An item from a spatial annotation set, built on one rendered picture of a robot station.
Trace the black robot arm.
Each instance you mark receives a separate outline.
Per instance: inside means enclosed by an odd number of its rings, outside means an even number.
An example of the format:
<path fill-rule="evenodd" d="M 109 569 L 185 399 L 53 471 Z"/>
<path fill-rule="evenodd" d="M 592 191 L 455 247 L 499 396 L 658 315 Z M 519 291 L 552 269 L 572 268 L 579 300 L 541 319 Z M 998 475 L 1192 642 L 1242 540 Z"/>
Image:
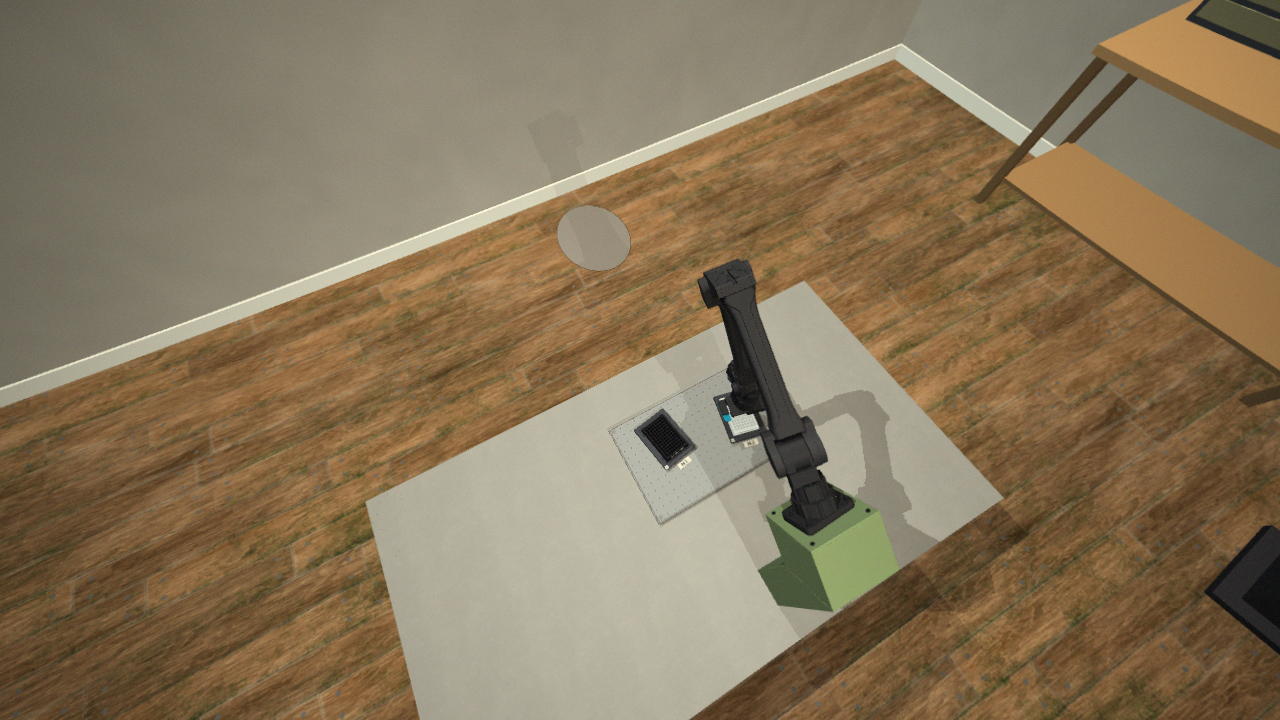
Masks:
<path fill-rule="evenodd" d="M 765 454 L 776 477 L 787 477 L 792 489 L 792 505 L 782 515 L 806 536 L 815 536 L 854 509 L 854 503 L 817 470 L 828 462 L 826 448 L 812 419 L 801 419 L 788 397 L 756 307 L 753 266 L 748 259 L 737 258 L 703 275 L 698 279 L 701 299 L 708 309 L 721 307 L 733 356 L 726 370 L 733 405 L 739 398 L 742 404 L 755 404 L 762 395 L 769 428 L 760 433 Z"/>

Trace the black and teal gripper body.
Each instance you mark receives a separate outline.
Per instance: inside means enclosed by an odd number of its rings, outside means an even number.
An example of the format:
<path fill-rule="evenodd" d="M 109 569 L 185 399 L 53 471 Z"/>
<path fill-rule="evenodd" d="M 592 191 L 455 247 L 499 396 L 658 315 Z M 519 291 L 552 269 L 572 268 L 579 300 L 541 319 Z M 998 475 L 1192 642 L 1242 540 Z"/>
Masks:
<path fill-rule="evenodd" d="M 739 416 L 739 415 L 742 415 L 742 414 L 751 415 L 754 413 L 765 411 L 764 404 L 762 401 L 762 396 L 759 396 L 759 398 L 756 400 L 755 404 L 742 404 L 742 401 L 739 398 L 735 405 L 733 405 L 733 401 L 732 401 L 731 396 L 727 396 L 723 400 L 718 401 L 718 405 L 719 405 L 721 413 L 723 415 L 731 414 L 731 416 Z M 730 411 L 728 411 L 727 406 L 730 407 Z"/>

